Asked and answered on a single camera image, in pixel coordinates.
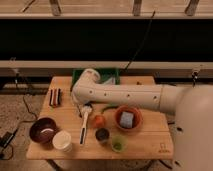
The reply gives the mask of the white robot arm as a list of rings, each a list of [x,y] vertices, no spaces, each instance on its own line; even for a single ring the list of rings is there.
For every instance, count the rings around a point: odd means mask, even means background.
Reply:
[[[128,105],[175,117],[173,171],[213,171],[213,85],[110,85],[86,69],[74,84],[76,103]]]

